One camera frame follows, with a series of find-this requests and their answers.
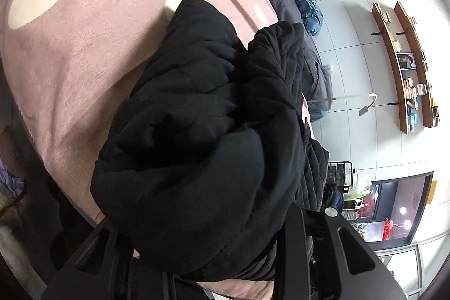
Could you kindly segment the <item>black quilted coat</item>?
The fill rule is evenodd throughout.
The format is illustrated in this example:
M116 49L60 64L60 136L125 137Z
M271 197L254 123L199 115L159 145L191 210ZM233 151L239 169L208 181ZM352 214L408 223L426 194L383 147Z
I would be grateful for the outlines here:
M318 210L327 176L302 114L306 46L288 22L243 45L214 6L182 0L91 179L153 267L196 282L274 277L287 210Z

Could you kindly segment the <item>dark framed window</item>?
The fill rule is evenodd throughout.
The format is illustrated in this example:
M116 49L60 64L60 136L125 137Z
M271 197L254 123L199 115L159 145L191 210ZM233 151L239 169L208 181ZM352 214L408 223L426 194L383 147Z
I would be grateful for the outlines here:
M420 224L433 173L372 181L348 221L374 251L405 247Z

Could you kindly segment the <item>pink polka dot bedsheet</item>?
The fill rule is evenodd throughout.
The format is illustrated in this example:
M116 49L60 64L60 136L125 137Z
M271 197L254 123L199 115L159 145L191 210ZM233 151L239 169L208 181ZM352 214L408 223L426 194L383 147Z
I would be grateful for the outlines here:
M267 0L203 0L233 25L243 45L276 21ZM1 0L1 58L38 154L66 194L90 217L108 220L91 179L118 107L163 42L182 0ZM186 283L244 298L273 298L270 280Z

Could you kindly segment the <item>wooden wall shelf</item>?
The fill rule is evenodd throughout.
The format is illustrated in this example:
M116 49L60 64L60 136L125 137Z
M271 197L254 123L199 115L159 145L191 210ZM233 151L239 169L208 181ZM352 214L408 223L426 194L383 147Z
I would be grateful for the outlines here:
M403 29L410 51L413 54L413 58L416 63L418 82L426 88L426 93L420 97L422 107L422 124L427 128L436 127L438 126L439 121L438 105L434 102L430 90L432 85L428 76L429 69L424 50L418 37L416 28L417 22L414 17L407 14L400 1L396 2L393 10Z
M378 33L373 33L373 36L380 35L384 42L397 94L397 105L399 110L399 127L400 131L405 135L409 135L414 131L417 123L417 94L412 85L412 79L406 78L401 69L399 60L399 53L401 52L401 45L398 40L390 32L390 15L384 12L379 3L375 2L372 5L372 16L378 26Z

